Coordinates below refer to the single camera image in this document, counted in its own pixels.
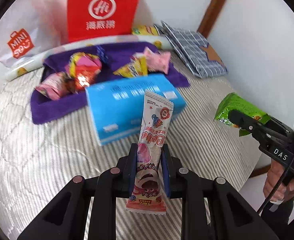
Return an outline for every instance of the bed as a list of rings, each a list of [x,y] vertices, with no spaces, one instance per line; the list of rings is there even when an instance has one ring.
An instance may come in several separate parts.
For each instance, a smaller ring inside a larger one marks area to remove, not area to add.
[[[251,137],[213,121],[221,100],[233,91],[225,77],[199,79],[175,55],[175,67],[191,86],[178,88],[187,107],[170,124],[166,143],[173,156],[199,176],[226,178],[240,190],[260,151]],[[98,176],[128,154],[138,134],[98,146],[87,107],[34,125],[30,97],[43,68],[4,85],[0,94],[0,227],[9,239],[23,229],[74,176]],[[180,239],[181,200],[166,200],[164,216],[133,214],[117,200],[117,239]],[[89,216],[85,239],[88,235]]]

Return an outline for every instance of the hi logo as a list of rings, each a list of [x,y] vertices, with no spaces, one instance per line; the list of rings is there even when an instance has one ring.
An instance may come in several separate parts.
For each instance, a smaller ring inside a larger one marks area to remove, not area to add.
[[[88,6],[89,14],[97,20],[111,17],[116,11],[114,0],[92,0]]]

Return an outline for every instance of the round metal pin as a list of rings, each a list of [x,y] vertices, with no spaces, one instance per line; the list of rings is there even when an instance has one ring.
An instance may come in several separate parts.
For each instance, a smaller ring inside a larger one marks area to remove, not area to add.
[[[120,169],[117,167],[113,167],[110,169],[110,173],[112,174],[118,174],[120,172]]]
[[[187,168],[180,168],[179,169],[179,172],[181,173],[181,174],[187,174],[188,173],[188,169]]]
[[[82,182],[82,177],[81,177],[81,176],[75,176],[75,177],[72,179],[72,181],[73,181],[74,183]]]
[[[218,184],[225,184],[226,183],[226,180],[223,177],[218,177],[216,179],[216,181],[217,181]]]

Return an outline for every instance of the blue box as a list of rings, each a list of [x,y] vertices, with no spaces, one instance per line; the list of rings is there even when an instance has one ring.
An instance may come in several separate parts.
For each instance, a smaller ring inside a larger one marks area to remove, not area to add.
[[[163,74],[123,78],[86,88],[88,106],[99,145],[140,132],[145,89],[174,103],[173,121],[186,102]]]

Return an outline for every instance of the purple cloth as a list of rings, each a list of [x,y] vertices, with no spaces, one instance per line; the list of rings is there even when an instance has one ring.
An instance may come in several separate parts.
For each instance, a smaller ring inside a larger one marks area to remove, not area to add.
[[[114,71],[130,62],[130,57],[136,52],[143,52],[148,47],[153,52],[158,52],[156,46],[148,42],[126,42],[103,44],[101,47],[108,56],[108,65],[104,65],[100,74],[96,78],[96,83],[108,80],[120,79],[122,76],[116,76]],[[69,58],[75,52],[85,52],[97,54],[96,46],[64,51],[47,57],[44,61],[45,70],[41,81],[45,80],[50,74],[65,71],[65,66],[69,63]],[[169,65],[168,75],[165,77],[175,87],[188,87],[189,83],[185,76],[179,73],[172,63]],[[75,110],[87,105],[86,93],[69,94],[57,101],[53,101],[38,91],[34,91],[30,99],[32,119],[35,124],[42,124],[63,117]]]

